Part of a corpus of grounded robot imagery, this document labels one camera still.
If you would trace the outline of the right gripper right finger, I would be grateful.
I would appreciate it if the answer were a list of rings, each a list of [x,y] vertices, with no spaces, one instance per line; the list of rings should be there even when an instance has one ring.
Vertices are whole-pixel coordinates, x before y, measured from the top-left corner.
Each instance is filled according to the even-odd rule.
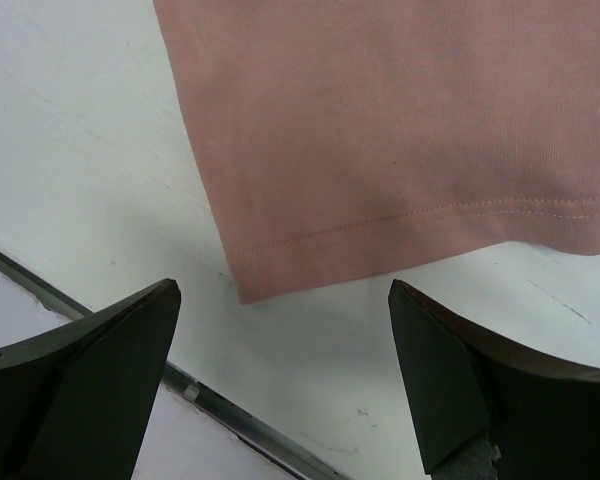
[[[600,369],[529,348],[397,280],[393,338],[434,479],[600,479]]]

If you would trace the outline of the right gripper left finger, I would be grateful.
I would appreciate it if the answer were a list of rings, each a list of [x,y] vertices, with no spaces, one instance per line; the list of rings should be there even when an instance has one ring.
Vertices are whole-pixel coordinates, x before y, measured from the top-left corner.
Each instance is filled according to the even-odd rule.
[[[0,479],[129,479],[176,329],[164,279],[0,348]]]

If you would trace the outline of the pink t shirt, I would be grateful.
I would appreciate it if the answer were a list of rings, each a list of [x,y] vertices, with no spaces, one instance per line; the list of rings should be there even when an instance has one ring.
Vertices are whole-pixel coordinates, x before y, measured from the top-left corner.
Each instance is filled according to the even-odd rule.
[[[158,1],[239,299],[600,254],[600,1]]]

